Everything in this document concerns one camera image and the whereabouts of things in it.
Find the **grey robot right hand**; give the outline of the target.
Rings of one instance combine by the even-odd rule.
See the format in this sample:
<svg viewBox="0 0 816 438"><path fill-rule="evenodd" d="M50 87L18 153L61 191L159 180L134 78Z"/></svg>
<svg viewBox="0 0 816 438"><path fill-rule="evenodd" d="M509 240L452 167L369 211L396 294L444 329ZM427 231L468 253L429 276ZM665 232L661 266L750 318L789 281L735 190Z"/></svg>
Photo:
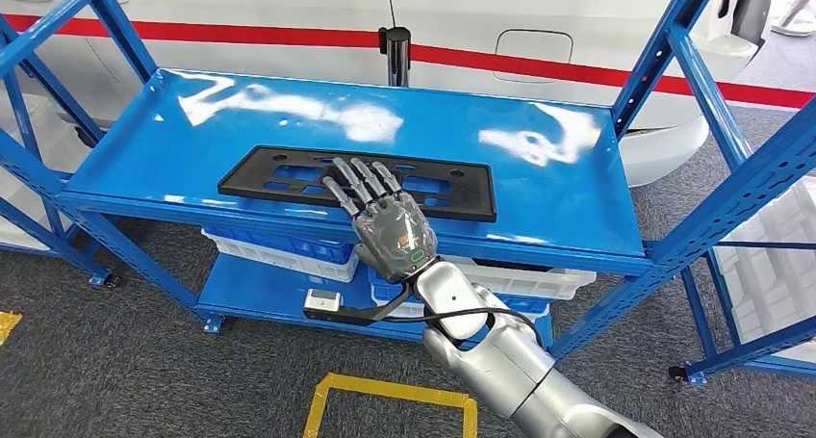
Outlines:
<svg viewBox="0 0 816 438"><path fill-rule="evenodd" d="M335 157L332 164L355 195L332 176L322 183L349 215L361 258L382 278L404 281L438 258L437 237L426 216L384 164L357 157Z"/></svg>

